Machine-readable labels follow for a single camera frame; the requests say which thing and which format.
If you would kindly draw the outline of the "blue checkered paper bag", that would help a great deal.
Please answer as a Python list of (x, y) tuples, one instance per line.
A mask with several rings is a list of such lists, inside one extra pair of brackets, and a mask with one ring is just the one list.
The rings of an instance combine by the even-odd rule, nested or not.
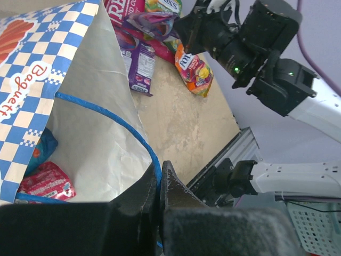
[(158, 161), (101, 1), (1, 12), (2, 205), (20, 199), (45, 128), (58, 141), (48, 162), (70, 178), (72, 202), (108, 202)]

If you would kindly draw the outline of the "green yellow candy packet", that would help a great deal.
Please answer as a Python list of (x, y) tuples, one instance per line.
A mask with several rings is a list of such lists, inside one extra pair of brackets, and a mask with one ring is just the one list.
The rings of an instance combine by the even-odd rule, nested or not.
[[(177, 15), (181, 14), (182, 1), (181, 0), (146, 0), (144, 5), (146, 12), (173, 12)], [(168, 49), (175, 54), (177, 50), (179, 40), (174, 39), (172, 41), (164, 41)]]

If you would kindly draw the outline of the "orange snack packet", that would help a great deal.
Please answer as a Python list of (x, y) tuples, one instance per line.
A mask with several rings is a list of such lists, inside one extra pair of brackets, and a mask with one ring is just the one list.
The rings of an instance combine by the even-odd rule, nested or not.
[(214, 74), (197, 54), (185, 53), (182, 43), (178, 45), (175, 53), (175, 67), (191, 93), (207, 97)]

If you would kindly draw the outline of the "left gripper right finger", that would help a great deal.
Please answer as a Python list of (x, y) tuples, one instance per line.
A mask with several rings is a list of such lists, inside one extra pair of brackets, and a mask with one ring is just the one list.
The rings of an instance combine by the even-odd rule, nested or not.
[(162, 165), (159, 234), (164, 255), (198, 255), (200, 213), (207, 206), (178, 178), (171, 161)]

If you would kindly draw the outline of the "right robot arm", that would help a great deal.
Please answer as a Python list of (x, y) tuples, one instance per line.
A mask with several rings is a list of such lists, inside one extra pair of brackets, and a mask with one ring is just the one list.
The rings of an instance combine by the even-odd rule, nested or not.
[[(340, 93), (322, 72), (281, 54), (298, 33), (301, 13), (285, 1), (255, 1), (244, 21), (228, 1), (197, 1), (174, 22), (187, 54), (207, 52), (264, 106), (340, 141)], [(270, 164), (238, 162), (216, 172), (213, 187), (233, 197), (281, 192), (292, 197), (340, 198), (340, 162)]]

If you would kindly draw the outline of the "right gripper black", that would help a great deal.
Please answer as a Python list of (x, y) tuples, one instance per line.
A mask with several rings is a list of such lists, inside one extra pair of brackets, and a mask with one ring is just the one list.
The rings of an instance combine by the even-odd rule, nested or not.
[(232, 10), (227, 10), (206, 14), (199, 10), (177, 19), (173, 28), (186, 53), (199, 54), (207, 51), (217, 57), (239, 31), (236, 23), (229, 23), (232, 13)]

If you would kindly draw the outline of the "purple white snack packet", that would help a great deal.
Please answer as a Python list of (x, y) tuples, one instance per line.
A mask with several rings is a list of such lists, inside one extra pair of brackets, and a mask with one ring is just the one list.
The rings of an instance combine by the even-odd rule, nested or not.
[(127, 71), (129, 88), (148, 97), (153, 96), (150, 91), (156, 62), (154, 48), (119, 27), (114, 30)]

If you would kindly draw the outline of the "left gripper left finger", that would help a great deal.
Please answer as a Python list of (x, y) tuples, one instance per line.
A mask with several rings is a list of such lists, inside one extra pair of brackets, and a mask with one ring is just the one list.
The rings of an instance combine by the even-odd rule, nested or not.
[(155, 255), (157, 181), (153, 165), (110, 206), (108, 255)]

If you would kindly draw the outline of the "pink cookie snack packet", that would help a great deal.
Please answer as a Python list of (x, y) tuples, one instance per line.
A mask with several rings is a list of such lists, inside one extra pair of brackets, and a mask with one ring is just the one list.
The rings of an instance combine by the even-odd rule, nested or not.
[(155, 39), (144, 39), (143, 32), (136, 30), (129, 25), (123, 25), (123, 19), (125, 16), (144, 11), (145, 1), (140, 0), (105, 0), (104, 7), (108, 13), (109, 19), (115, 31), (121, 29), (128, 32), (133, 37), (141, 40), (144, 43), (151, 45), (156, 53), (156, 56), (174, 64), (174, 53), (162, 42)]

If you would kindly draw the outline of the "purple pink candy packet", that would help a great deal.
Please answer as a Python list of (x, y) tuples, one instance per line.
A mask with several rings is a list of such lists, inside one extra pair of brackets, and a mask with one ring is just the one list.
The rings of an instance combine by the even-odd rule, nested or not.
[(178, 14), (174, 12), (139, 12), (124, 17), (123, 25), (158, 41), (169, 42), (179, 39), (174, 29), (174, 23), (178, 19)]

